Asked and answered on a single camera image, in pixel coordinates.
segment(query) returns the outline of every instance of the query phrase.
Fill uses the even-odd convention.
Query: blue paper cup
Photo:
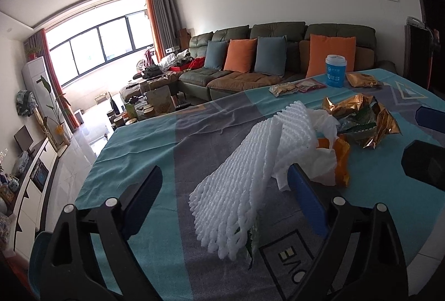
[[[326,85],[334,88],[343,87],[346,63],[343,56],[328,55],[326,58]]]

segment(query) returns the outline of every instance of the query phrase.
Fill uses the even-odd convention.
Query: blue pillow
[[[283,77],[286,68],[286,36],[258,37],[255,72]]]
[[[227,54],[227,41],[209,41],[207,44],[205,68],[221,70]]]

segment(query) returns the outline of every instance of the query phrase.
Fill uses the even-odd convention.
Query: gray curtain
[[[153,0],[162,49],[176,46],[176,32],[181,29],[175,0]]]

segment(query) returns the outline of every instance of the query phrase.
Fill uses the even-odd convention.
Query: sofa
[[[350,24],[312,24],[305,22],[275,22],[218,30],[194,36],[190,40],[189,51],[193,58],[205,57],[209,41],[230,41],[255,39],[258,37],[286,36],[286,71],[283,77],[253,72],[199,68],[187,71],[179,78],[178,89],[186,95],[205,101],[216,100],[244,90],[271,86],[304,79],[309,66],[311,34],[337,37],[355,37],[356,51],[354,71],[371,68],[384,68],[395,73],[395,65],[390,61],[378,61],[376,56],[377,39],[375,29],[368,26]]]

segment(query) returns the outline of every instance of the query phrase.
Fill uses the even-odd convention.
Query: monitor
[[[25,125],[14,135],[14,139],[22,151],[29,151],[29,148],[33,144],[33,138],[31,138]]]

